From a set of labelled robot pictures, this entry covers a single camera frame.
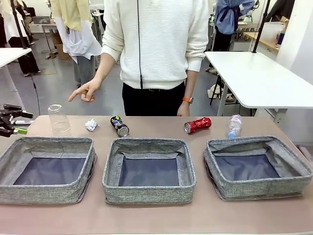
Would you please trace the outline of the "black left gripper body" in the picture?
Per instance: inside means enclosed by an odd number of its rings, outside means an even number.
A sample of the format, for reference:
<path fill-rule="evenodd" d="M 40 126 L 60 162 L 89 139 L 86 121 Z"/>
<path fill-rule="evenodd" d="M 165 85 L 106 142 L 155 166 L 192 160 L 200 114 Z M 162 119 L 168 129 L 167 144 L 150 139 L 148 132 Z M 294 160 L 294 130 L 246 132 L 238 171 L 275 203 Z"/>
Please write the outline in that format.
<path fill-rule="evenodd" d="M 0 111 L 0 126 L 4 129 L 11 129 L 11 113 L 7 110 Z"/>

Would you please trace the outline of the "person's right hand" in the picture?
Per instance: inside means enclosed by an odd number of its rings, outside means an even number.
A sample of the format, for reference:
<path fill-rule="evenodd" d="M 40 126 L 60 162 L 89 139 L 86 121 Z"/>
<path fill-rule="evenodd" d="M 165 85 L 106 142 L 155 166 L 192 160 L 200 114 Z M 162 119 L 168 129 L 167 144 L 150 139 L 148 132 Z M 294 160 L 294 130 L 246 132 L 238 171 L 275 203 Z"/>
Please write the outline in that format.
<path fill-rule="evenodd" d="M 92 79 L 90 82 L 77 88 L 68 98 L 68 102 L 72 102 L 75 97 L 80 96 L 83 102 L 92 102 L 95 100 L 95 93 L 100 90 L 102 81 L 96 78 Z"/>

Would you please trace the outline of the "person's left hand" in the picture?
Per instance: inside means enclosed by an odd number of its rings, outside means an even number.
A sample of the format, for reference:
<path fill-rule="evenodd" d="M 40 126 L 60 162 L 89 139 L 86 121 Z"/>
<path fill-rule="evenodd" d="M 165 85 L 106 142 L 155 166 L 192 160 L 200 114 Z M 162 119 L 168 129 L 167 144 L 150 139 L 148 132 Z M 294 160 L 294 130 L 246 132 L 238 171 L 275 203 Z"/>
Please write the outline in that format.
<path fill-rule="evenodd" d="M 180 105 L 178 112 L 178 117 L 189 117 L 190 116 L 190 104 L 188 102 L 183 101 Z"/>

